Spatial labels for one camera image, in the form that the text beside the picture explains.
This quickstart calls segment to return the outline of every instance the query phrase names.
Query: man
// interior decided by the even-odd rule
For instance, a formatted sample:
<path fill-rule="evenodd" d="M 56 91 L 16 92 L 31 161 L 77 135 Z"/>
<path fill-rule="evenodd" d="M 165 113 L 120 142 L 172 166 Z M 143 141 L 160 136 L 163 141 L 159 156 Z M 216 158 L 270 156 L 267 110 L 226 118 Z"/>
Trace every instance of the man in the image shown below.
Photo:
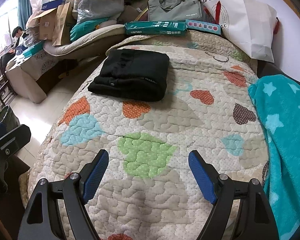
<path fill-rule="evenodd" d="M 14 28 L 13 32 L 12 32 L 12 37 L 17 37 L 17 42 L 16 42 L 16 45 L 15 45 L 15 48 L 19 46 L 19 43 L 20 43 L 20 38 L 26 38 L 28 37 L 29 34 L 27 34 L 20 26 Z M 15 54 L 16 53 L 16 50 L 15 49 L 11 49 L 9 51 L 10 54 Z"/>

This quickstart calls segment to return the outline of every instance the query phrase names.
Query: wooden chair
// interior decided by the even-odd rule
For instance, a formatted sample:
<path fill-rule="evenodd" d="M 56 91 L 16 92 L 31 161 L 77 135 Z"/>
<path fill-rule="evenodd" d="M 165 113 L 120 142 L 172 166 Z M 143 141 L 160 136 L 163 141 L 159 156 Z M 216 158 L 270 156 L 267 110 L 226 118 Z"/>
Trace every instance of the wooden chair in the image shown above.
<path fill-rule="evenodd" d="M 16 95 L 15 91 L 13 90 L 9 79 L 7 78 L 6 75 L 6 66 L 7 63 L 9 62 L 9 55 L 5 54 L 0 58 L 0 71 L 2 74 L 2 77 L 0 79 L 0 101 L 3 104 L 3 106 L 5 106 L 5 102 L 7 101 L 11 96 Z M 8 93 L 2 97 L 2 94 L 4 93 L 6 87 L 8 87 Z"/>

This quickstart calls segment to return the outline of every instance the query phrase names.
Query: turquoise star blanket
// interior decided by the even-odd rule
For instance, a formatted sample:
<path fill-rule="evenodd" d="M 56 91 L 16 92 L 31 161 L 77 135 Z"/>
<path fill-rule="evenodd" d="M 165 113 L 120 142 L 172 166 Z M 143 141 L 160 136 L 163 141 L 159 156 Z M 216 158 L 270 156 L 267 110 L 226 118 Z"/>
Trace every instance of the turquoise star blanket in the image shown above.
<path fill-rule="evenodd" d="M 248 89 L 269 148 L 268 194 L 280 240 L 300 225 L 300 86 L 283 75 L 266 76 Z"/>

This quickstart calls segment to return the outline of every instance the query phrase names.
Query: pillow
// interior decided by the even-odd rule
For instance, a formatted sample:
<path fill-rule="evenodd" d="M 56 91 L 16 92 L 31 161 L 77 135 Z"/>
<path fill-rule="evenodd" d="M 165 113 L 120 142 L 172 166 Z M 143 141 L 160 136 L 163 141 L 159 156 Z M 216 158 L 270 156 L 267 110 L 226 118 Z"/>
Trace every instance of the pillow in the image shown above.
<path fill-rule="evenodd" d="M 71 59 L 95 57 L 101 54 L 101 51 L 106 51 L 116 43 L 123 41 L 125 38 L 125 33 L 126 30 L 124 25 L 116 24 L 100 28 L 92 33 L 88 33 L 87 35 L 84 35 L 68 45 L 52 46 L 51 41 L 46 41 L 43 45 L 43 49 L 48 54 L 55 57 Z"/>

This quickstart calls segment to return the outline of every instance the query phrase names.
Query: window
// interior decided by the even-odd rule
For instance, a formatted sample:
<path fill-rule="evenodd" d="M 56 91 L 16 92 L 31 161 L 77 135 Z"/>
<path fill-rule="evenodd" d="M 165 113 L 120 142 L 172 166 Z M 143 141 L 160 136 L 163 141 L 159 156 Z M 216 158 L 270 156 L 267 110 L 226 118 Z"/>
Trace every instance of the window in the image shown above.
<path fill-rule="evenodd" d="M 18 0 L 6 0 L 0 7 L 0 53 L 12 44 L 11 33 L 18 25 Z"/>

